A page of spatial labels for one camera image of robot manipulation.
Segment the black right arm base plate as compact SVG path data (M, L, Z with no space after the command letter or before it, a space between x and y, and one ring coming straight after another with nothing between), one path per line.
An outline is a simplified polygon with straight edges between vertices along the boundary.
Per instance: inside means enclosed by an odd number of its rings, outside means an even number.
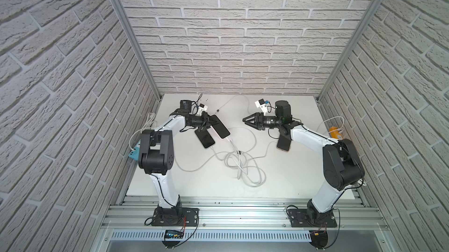
M307 209L288 208L286 210L287 218L290 221L291 227L338 227L337 220L332 211L326 213L310 212Z

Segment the phone with light green case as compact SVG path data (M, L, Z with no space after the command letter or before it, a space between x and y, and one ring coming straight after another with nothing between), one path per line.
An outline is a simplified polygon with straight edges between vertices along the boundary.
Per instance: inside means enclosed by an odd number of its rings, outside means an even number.
M207 129L205 130L197 129L195 130L195 134L205 149L208 149L213 145L215 145L215 141Z

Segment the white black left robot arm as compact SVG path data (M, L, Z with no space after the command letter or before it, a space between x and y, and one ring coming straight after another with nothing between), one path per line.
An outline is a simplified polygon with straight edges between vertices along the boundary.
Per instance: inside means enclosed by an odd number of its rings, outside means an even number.
M140 138L139 168L148 174L159 198L162 209L174 209L179 205L170 170L175 162L174 137L186 127L207 131L217 124L207 112L192 113L192 101L183 100L180 107L171 113L164 123L156 128L144 130Z

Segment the phone with black case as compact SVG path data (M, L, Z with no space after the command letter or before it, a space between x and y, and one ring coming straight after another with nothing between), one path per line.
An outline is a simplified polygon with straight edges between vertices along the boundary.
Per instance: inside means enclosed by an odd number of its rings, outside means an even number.
M278 142L277 142L277 149L283 150L283 151L289 151L291 147L291 136L290 135L279 135Z

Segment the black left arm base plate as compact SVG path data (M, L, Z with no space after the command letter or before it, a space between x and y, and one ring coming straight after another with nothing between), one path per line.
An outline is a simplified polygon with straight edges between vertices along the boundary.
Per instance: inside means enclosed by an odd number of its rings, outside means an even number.
M195 227L199 221L199 208L162 208L158 206L153 213L151 226Z

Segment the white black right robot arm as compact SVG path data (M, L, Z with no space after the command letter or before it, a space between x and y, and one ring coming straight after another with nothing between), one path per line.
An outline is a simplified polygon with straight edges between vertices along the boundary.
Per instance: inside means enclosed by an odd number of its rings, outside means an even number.
M323 162L325 182L318 193L308 201L307 219L311 223L328 217L345 191L365 176L365 170L354 143L349 139L335 139L306 127L293 118L288 101L275 103L275 115L256 112L242 119L257 130L278 129L277 148L289 151L292 142L303 144L318 153Z

